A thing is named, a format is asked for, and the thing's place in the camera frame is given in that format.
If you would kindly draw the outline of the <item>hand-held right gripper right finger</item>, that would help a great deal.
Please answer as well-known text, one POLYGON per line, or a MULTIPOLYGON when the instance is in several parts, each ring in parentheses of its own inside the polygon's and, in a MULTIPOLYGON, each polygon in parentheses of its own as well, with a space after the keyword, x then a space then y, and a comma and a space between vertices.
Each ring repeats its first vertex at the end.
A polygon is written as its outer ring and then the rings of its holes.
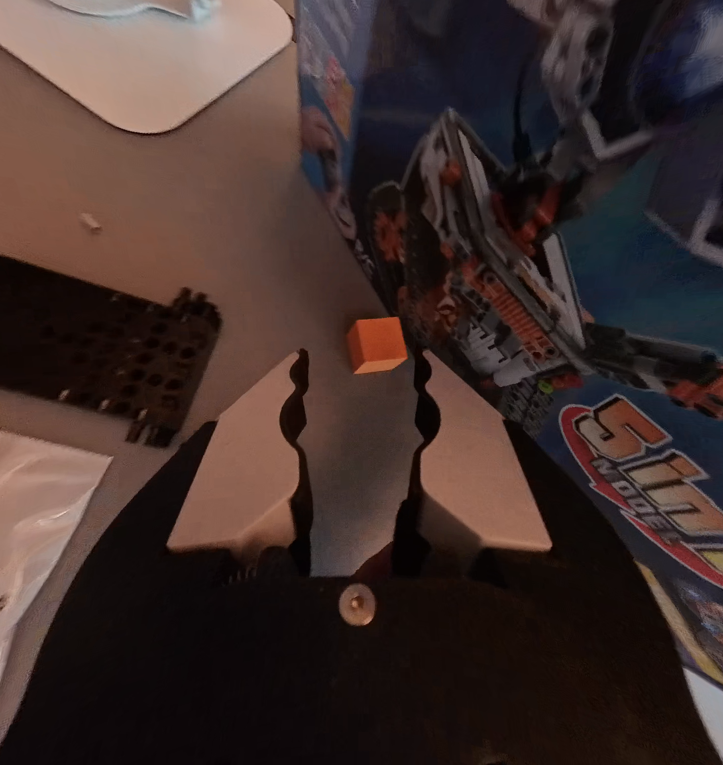
POLYGON ((431 351, 418 351, 414 452, 397 513, 394 575, 494 575, 497 556, 553 549, 504 418, 431 351))

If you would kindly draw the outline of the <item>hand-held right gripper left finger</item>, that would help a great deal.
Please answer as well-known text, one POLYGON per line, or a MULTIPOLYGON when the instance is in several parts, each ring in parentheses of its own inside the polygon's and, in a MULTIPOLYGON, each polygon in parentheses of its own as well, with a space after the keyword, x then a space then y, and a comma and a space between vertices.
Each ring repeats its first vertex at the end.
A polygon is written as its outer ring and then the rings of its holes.
POLYGON ((269 549, 310 575, 312 489, 299 437, 309 354, 289 354, 218 417, 166 542, 173 553, 228 551, 254 569, 269 549))

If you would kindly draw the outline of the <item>orange foam cube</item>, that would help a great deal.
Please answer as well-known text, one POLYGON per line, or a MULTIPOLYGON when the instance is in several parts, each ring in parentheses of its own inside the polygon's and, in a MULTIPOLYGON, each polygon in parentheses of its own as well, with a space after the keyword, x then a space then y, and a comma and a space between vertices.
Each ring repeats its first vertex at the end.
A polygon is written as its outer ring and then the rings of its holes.
POLYGON ((361 319, 346 335, 354 374, 387 372, 408 359, 408 349, 398 317, 361 319))

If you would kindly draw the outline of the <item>black perforated building plate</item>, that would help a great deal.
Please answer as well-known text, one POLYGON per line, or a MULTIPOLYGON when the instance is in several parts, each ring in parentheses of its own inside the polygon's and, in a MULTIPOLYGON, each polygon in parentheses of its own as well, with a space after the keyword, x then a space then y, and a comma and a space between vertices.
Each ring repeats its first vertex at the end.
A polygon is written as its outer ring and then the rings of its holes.
POLYGON ((0 255, 0 388, 119 418, 167 448, 222 330, 204 293, 161 304, 0 255))

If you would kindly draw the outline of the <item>clear bag of building parts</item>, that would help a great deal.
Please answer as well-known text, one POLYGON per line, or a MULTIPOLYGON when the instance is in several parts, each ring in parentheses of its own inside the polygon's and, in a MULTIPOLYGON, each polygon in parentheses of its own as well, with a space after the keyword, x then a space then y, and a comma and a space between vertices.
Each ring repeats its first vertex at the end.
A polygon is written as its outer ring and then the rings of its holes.
POLYGON ((0 682, 17 624, 112 460, 0 430, 0 682))

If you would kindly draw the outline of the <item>blue toy robot box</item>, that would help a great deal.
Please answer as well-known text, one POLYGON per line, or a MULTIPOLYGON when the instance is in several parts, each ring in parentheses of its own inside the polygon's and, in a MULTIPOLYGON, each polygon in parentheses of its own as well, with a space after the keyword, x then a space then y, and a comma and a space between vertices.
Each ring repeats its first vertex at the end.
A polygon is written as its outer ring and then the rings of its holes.
POLYGON ((357 263, 723 692, 723 1, 295 9, 303 170, 357 263))

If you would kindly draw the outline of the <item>white book stand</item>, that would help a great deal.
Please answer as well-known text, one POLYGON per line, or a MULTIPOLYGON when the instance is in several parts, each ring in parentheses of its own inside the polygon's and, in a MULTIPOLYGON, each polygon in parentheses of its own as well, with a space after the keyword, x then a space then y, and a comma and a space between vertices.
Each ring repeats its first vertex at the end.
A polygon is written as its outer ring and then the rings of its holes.
POLYGON ((95 17, 53 2, 0 1, 0 47, 108 124, 176 129, 283 51, 276 2, 221 2, 200 21, 158 8, 95 17))

